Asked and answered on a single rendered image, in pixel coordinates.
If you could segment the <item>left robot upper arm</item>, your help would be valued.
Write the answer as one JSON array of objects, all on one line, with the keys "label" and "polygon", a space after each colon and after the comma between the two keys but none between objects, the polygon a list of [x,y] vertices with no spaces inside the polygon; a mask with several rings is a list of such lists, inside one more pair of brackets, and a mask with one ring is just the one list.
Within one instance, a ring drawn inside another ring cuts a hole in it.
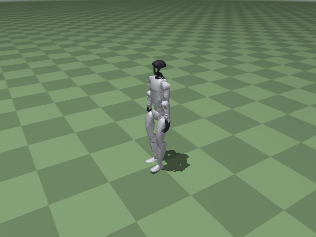
[{"label": "left robot upper arm", "polygon": [[162,101],[161,106],[166,108],[166,103],[169,102],[169,91],[170,91],[170,84],[166,81],[161,82],[161,88],[163,90],[163,98],[164,101]]}]

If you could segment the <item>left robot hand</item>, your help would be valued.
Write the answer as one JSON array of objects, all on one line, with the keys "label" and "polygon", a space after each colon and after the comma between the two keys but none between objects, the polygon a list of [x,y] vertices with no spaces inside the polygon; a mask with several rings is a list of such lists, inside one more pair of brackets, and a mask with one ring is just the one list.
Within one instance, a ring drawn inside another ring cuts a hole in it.
[{"label": "left robot hand", "polygon": [[165,128],[162,130],[162,132],[164,131],[164,133],[169,129],[170,127],[170,123],[168,123],[167,120],[165,120]]}]

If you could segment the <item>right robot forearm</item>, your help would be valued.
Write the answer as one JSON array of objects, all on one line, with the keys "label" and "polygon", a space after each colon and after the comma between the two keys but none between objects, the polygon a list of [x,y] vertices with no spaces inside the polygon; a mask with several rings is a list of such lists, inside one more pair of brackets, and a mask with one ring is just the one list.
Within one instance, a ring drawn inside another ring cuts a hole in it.
[{"label": "right robot forearm", "polygon": [[147,96],[147,107],[149,107],[149,110],[152,109],[152,101],[151,101],[151,97]]}]

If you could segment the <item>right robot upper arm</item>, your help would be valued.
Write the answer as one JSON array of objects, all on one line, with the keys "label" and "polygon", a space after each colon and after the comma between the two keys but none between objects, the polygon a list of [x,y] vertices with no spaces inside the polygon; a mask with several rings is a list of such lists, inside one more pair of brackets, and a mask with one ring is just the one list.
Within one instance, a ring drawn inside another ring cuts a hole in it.
[{"label": "right robot upper arm", "polygon": [[[150,89],[151,77],[152,77],[152,76],[149,76],[149,89]],[[149,97],[151,97],[151,89],[147,92],[147,95],[148,95]]]}]

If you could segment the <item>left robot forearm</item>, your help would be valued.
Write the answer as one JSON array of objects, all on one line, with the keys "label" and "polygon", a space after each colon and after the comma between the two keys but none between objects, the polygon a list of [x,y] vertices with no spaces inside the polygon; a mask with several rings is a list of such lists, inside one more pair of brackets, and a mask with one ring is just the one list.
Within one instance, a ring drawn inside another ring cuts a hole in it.
[{"label": "left robot forearm", "polygon": [[164,110],[164,119],[168,121],[168,123],[171,122],[170,119],[170,104],[169,102],[166,103],[166,108],[163,109]]}]

